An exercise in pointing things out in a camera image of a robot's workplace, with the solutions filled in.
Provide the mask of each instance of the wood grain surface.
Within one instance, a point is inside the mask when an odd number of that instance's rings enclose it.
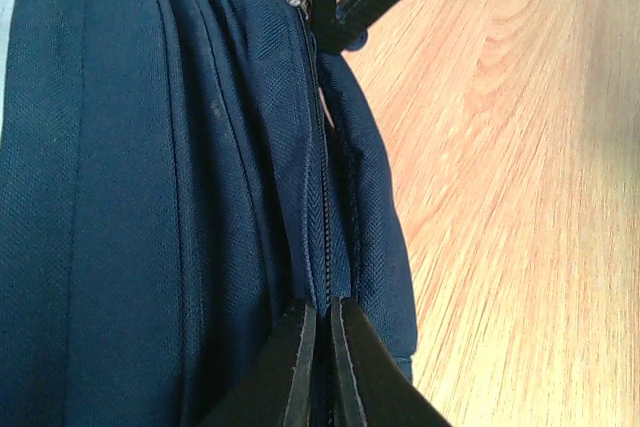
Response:
[[[420,391],[461,426],[639,426],[640,0],[404,0],[348,60]]]

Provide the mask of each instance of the zipper teeth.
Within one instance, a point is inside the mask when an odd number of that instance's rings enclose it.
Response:
[[[309,42],[309,36],[306,33],[307,21],[306,12],[302,6],[297,6],[296,10],[300,18],[300,22],[303,27],[303,37],[305,41],[305,47],[307,49],[307,60],[309,61],[309,67],[311,69],[311,76],[313,80],[313,100],[316,109],[316,127],[321,139],[324,139],[324,108],[320,99],[320,93],[318,91],[318,72],[316,69],[315,60],[311,57],[313,48]],[[326,151],[326,142],[323,142],[322,154],[320,156],[320,182],[322,183],[322,217],[324,227],[324,268],[325,268],[325,302],[327,313],[331,306],[331,290],[332,290],[332,269],[331,269],[331,225],[330,225],[330,210],[329,210],[329,175],[328,175],[328,158]],[[325,394],[326,394],[326,422],[328,426],[334,425],[333,419],[333,371],[331,365],[331,336],[329,335],[329,316],[325,315],[324,323],[327,326],[325,329],[326,340],[324,342],[324,354],[327,364],[325,372]]]
[[[303,27],[306,28],[306,21],[304,20],[304,12],[300,9],[298,15]],[[320,137],[324,137],[324,108],[320,100],[320,94],[318,92],[318,72],[316,71],[316,64],[311,58],[312,46],[309,42],[307,35],[304,35],[304,40],[307,48],[309,67],[311,68],[311,76],[313,78],[313,100],[316,108],[316,127]],[[331,269],[331,226],[330,226],[330,212],[329,212],[329,175],[328,175],[328,162],[326,154],[326,146],[323,145],[322,155],[320,156],[320,181],[322,183],[322,217],[324,224],[324,267],[325,267],[325,301],[327,303],[327,309],[331,305],[331,286],[332,286],[332,269]]]

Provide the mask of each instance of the backpack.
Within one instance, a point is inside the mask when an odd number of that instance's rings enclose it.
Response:
[[[385,148],[295,2],[0,2],[1,425],[194,425],[297,298],[410,378]]]

